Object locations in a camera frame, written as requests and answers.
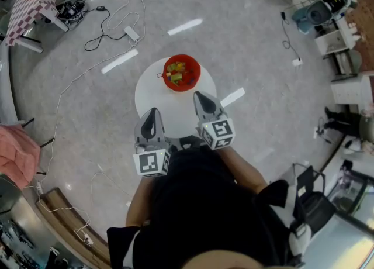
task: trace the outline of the power strip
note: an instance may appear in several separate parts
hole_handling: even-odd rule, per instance
[[[36,182],[36,190],[37,190],[39,195],[44,194],[43,188],[41,187],[41,183],[39,181]]]

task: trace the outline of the checkered tablecloth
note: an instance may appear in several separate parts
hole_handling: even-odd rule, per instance
[[[13,46],[15,40],[26,31],[43,10],[51,9],[57,16],[56,0],[16,0],[6,33],[5,43]]]

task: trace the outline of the red bowl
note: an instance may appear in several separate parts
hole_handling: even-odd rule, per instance
[[[176,62],[185,62],[186,70],[190,70],[190,72],[182,74],[183,79],[179,80],[179,85],[175,85],[174,83],[172,83],[166,76],[166,73],[168,72],[168,66]],[[175,55],[171,57],[168,61],[166,61],[162,77],[167,87],[169,87],[171,90],[182,92],[190,90],[193,87],[195,87],[196,83],[200,78],[200,74],[200,64],[194,58],[188,55]]]

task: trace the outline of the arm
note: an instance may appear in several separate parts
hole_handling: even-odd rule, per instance
[[[225,147],[224,149],[217,150],[217,152],[238,184],[245,186],[257,194],[268,185],[261,173],[240,157],[231,147]]]
[[[126,216],[126,227],[142,226],[149,218],[149,201],[154,178],[142,178]]]

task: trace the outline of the fiducial marker cube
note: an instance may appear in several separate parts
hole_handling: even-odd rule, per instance
[[[202,139],[212,150],[230,146],[236,135],[231,118],[205,122],[200,128]]]
[[[161,177],[168,173],[170,154],[166,149],[146,151],[133,157],[138,175]]]

